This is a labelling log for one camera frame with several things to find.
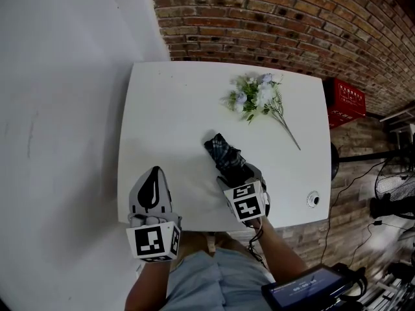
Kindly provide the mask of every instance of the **screen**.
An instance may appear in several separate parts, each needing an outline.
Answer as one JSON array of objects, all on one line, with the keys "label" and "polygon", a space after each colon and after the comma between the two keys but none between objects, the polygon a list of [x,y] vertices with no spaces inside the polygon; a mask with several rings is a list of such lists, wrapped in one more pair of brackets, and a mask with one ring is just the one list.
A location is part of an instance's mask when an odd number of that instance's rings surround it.
[{"label": "screen", "polygon": [[320,268],[295,281],[271,289],[271,293],[281,307],[286,307],[313,296],[341,280],[340,275]]}]

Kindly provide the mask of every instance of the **white wall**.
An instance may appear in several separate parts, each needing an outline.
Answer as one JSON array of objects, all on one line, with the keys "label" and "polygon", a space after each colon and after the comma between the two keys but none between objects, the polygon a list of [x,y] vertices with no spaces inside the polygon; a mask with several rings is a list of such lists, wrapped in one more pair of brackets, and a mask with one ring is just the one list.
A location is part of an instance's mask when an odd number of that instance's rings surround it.
[{"label": "white wall", "polygon": [[123,101],[132,62],[168,60],[150,2],[0,0],[0,297],[13,311],[123,308],[137,268],[117,223]]}]

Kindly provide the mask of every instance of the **flower stem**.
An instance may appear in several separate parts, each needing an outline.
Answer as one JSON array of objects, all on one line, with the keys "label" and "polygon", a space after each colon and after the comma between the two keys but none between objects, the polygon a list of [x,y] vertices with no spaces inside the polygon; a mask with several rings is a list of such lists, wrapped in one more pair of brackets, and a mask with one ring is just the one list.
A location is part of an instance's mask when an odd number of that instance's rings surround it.
[{"label": "flower stem", "polygon": [[288,134],[291,136],[291,139],[294,141],[295,145],[298,147],[298,149],[301,151],[300,145],[298,145],[296,139],[294,138],[294,136],[292,135],[290,128],[288,128],[287,123],[285,122],[284,118],[280,115],[280,114],[276,114],[276,112],[271,111],[272,116],[283,125],[284,129],[286,132],[288,132]]}]

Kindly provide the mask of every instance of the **red crate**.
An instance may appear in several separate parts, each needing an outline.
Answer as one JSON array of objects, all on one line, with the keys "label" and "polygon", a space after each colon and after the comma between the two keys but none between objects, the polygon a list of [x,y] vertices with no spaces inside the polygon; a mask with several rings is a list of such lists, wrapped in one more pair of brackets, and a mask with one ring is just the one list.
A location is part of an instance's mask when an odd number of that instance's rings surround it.
[{"label": "red crate", "polygon": [[330,129],[366,116],[366,104],[362,91],[337,78],[325,81],[323,87]]}]

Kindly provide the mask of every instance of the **person's arm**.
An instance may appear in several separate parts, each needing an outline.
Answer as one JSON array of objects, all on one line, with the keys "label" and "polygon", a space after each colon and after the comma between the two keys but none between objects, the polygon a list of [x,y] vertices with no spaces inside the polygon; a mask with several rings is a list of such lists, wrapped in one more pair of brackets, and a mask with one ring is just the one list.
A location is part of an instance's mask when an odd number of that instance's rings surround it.
[{"label": "person's arm", "polygon": [[266,216],[262,217],[262,229],[259,244],[276,282],[289,281],[307,269],[305,262],[277,235]]},{"label": "person's arm", "polygon": [[170,262],[145,264],[125,302],[125,311],[156,311],[166,303]]}]

